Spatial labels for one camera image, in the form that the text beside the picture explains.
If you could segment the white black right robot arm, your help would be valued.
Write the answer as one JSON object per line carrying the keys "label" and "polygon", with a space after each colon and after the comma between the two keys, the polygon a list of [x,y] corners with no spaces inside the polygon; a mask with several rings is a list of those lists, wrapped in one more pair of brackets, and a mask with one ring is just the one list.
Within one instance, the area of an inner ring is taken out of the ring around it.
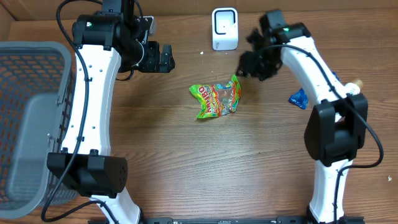
{"label": "white black right robot arm", "polygon": [[267,11],[259,23],[261,28],[247,37],[252,50],[240,57],[237,73],[263,81],[285,65],[313,106],[304,132],[305,147],[315,161],[307,222],[364,223],[345,215],[343,196],[348,171],[364,145],[367,100],[359,85],[344,85],[335,77],[303,23],[286,23],[280,10]]}

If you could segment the blue snack wrapper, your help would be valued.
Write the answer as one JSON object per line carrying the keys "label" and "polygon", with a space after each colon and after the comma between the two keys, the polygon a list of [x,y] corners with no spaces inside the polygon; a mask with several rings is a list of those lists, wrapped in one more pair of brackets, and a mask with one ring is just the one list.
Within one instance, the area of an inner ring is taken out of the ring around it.
{"label": "blue snack wrapper", "polygon": [[323,100],[337,100],[337,97],[330,90],[330,86],[322,73],[297,75],[297,79],[302,87],[298,92],[290,96],[289,103],[304,110],[309,104],[315,106],[320,104]]}

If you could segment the colourful gummy candy bag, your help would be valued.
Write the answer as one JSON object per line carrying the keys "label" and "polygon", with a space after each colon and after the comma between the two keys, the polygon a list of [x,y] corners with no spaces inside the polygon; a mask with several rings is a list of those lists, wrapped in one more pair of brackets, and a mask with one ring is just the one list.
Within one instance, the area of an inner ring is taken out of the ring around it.
{"label": "colourful gummy candy bag", "polygon": [[236,75],[226,85],[192,85],[189,90],[201,105],[197,119],[219,118],[234,113],[241,96],[241,85]]}

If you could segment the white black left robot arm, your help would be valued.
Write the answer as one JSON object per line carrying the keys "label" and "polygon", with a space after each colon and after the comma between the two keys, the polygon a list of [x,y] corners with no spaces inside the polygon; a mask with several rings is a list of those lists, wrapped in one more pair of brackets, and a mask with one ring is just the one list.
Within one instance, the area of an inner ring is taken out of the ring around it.
{"label": "white black left robot arm", "polygon": [[119,73],[168,73],[172,48],[150,41],[155,20],[137,1],[101,1],[101,9],[81,15],[65,38],[76,56],[72,113],[59,152],[47,156],[58,186],[96,204],[107,223],[144,223],[141,208],[126,188],[127,160],[111,155],[109,119]]}

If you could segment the white tube gold cap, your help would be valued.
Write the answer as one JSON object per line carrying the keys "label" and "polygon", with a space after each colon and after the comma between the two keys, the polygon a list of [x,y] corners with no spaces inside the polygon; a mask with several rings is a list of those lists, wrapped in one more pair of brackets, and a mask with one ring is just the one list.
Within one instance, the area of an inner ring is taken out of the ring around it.
{"label": "white tube gold cap", "polygon": [[361,89],[364,86],[364,83],[357,79],[354,80],[352,82],[349,82],[345,85],[346,91],[347,93],[351,94],[351,95],[358,95],[361,93]]}

